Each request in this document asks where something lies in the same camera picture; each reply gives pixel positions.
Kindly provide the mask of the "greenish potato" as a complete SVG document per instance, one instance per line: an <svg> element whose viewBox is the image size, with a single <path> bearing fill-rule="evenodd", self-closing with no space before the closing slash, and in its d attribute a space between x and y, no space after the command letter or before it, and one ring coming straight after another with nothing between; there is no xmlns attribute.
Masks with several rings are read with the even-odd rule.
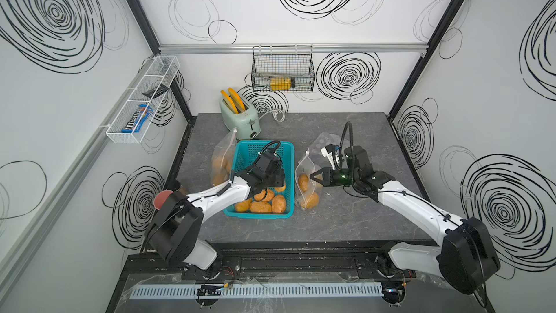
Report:
<svg viewBox="0 0 556 313"><path fill-rule="evenodd" d="M307 174L301 174L298 178L298 187L302 194L309 190L309 178Z"/></svg>

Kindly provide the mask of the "clear zipper bag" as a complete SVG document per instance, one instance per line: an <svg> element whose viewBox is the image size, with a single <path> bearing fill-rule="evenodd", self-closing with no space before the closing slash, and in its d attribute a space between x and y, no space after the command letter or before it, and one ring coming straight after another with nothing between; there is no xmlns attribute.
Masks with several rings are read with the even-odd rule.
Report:
<svg viewBox="0 0 556 313"><path fill-rule="evenodd" d="M211 183L220 185L230 178L237 146L237 128L233 128L214 148L211 157Z"/></svg>

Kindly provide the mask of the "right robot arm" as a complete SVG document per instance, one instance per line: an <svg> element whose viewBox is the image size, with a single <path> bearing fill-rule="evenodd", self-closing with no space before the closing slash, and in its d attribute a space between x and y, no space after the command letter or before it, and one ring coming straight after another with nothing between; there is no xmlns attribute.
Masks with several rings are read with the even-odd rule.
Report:
<svg viewBox="0 0 556 313"><path fill-rule="evenodd" d="M486 225L476 217L462 218L415 195L392 175L375 170L360 146L341 149L328 144L320 150L328 166L311 180L324 187L352 187L401 214L424 231L432 246L405 242L388 246L377 262L383 271L415 270L443 278L462 294L473 294L501 268Z"/></svg>

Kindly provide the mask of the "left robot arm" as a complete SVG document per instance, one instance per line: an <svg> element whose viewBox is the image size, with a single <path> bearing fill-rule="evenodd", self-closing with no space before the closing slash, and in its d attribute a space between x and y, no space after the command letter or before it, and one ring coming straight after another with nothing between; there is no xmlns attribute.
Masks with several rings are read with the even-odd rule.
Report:
<svg viewBox="0 0 556 313"><path fill-rule="evenodd" d="M266 188L284 185L282 159L261 152L255 161L230 179L195 194L172 192L155 214L145 233L145 245L171 267L187 264L209 269L218 257L217 250L198 235L202 224L228 207L243 202Z"/></svg>

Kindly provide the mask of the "teal plastic basket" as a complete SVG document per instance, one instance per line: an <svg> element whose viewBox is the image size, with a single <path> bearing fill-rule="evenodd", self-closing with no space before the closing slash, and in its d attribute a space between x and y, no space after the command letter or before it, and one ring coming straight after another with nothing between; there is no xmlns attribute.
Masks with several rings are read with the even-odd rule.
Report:
<svg viewBox="0 0 556 313"><path fill-rule="evenodd" d="M236 146L235 156L233 161L233 169L235 171L243 170L252 164L260 150L266 146L269 141L252 140L241 141ZM288 219L294 213L294 195L295 195L295 176L294 176L294 146L292 143L282 141L281 146L276 150L275 154L282 159L282 168L285 172L285 187L284 191L276 191L276 195L285 197L286 209L282 214L261 214L246 212L236 212L235 206L231 205L223 211L228 217L237 217L241 219L258 219L258 220L278 220Z"/></svg>

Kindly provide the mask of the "reddish potato lower right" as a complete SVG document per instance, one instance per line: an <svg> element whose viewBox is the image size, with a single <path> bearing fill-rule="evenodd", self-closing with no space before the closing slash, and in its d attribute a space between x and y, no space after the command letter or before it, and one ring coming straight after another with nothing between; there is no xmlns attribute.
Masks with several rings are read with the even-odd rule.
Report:
<svg viewBox="0 0 556 313"><path fill-rule="evenodd" d="M286 211L288 204L284 196L277 195L272 200L272 213L283 214Z"/></svg>

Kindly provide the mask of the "mint green toaster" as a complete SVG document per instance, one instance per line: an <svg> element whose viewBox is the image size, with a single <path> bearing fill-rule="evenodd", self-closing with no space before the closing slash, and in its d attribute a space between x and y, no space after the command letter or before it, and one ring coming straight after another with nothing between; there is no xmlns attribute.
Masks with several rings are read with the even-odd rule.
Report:
<svg viewBox="0 0 556 313"><path fill-rule="evenodd" d="M225 99L219 101L224 124L230 131L237 130L238 140L255 139L261 134L259 113L245 97L239 96L239 98L246 107L246 110L241 113L234 113Z"/></svg>

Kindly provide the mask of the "right toast slice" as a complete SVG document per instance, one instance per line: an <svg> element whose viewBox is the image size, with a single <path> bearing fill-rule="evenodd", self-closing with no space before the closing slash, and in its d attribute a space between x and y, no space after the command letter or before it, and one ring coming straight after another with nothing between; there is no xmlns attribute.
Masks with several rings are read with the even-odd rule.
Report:
<svg viewBox="0 0 556 313"><path fill-rule="evenodd" d="M228 92L229 92L231 100L233 101L233 103L235 105L235 108L236 108L237 112L241 113L241 112L246 111L247 107L243 103L243 100L241 99L239 94L236 92L236 90L234 90L233 88L228 88Z"/></svg>

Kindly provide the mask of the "toast slice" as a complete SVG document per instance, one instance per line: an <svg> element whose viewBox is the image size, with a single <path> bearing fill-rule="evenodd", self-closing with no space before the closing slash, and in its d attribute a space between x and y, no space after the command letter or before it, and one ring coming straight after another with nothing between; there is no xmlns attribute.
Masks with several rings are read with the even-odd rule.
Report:
<svg viewBox="0 0 556 313"><path fill-rule="evenodd" d="M237 107L236 107L233 99L231 98L231 96L226 91L221 91L221 95L222 95L224 103L227 105L227 107L230 109L230 111L233 114L238 114L239 111L237 110Z"/></svg>
<svg viewBox="0 0 556 313"><path fill-rule="evenodd" d="M241 112L246 111L247 107L243 103L243 100L241 99L239 94L236 92L236 90L234 90L233 88L228 88L228 92L229 92L231 100L233 101L233 103L235 105L235 108L236 108L237 112L241 113Z"/></svg>

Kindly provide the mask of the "left toast slice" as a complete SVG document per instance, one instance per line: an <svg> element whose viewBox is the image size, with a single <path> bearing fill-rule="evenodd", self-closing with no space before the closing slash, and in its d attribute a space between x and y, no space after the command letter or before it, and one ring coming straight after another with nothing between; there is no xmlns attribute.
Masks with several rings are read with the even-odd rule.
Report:
<svg viewBox="0 0 556 313"><path fill-rule="evenodd" d="M227 107L230 109L230 111L233 114L238 114L239 111L237 110L237 107L236 107L233 99L231 98L231 96L226 91L221 91L221 95L222 95L224 103L227 105Z"/></svg>

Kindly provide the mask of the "yellow bottle in basket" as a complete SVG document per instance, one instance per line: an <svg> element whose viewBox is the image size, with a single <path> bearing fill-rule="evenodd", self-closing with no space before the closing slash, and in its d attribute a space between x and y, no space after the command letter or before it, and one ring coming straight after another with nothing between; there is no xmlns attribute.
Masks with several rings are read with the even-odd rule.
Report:
<svg viewBox="0 0 556 313"><path fill-rule="evenodd" d="M271 91L287 91L295 88L295 78L271 77L269 83Z"/></svg>

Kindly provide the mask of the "pink cup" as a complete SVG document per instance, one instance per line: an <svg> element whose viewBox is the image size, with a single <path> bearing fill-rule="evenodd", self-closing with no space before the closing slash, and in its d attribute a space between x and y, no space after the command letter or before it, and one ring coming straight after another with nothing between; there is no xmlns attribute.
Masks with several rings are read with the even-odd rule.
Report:
<svg viewBox="0 0 556 313"><path fill-rule="evenodd" d="M171 190L164 190L164 191L161 191L160 193L158 193L153 200L153 205L154 205L155 209L160 210L162 208L162 206L164 205L165 201L172 194L173 194L173 191L171 191Z"/></svg>

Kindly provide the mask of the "blue candy packet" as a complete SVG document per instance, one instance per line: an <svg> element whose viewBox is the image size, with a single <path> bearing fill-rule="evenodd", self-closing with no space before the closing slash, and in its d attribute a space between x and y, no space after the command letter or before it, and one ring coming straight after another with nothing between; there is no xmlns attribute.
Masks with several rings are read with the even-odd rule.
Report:
<svg viewBox="0 0 556 313"><path fill-rule="evenodd" d="M121 133L138 133L143 126L143 123L149 118L152 113L152 108L141 104L138 105L136 111L132 114L130 120L122 128Z"/></svg>

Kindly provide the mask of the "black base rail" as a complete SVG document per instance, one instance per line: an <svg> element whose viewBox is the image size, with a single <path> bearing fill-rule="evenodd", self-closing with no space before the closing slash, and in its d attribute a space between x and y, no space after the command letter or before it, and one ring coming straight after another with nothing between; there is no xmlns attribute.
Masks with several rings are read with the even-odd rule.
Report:
<svg viewBox="0 0 556 313"><path fill-rule="evenodd" d="M247 275L292 272L354 272L360 278L378 276L374 261L397 243L432 246L423 240L300 241L300 242L216 242L216 266L233 270L235 278ZM124 275L170 275L200 280L205 271L192 265L171 267L148 249L146 254L127 258Z"/></svg>

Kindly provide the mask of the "aluminium wall rail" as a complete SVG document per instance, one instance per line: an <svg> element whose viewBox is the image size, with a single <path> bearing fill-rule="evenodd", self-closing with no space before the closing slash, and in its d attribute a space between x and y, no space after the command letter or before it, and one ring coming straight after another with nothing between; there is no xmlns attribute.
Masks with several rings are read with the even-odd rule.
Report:
<svg viewBox="0 0 556 313"><path fill-rule="evenodd" d="M256 53L427 53L426 43L234 43L234 44L167 44L161 54L251 54Z"/></svg>

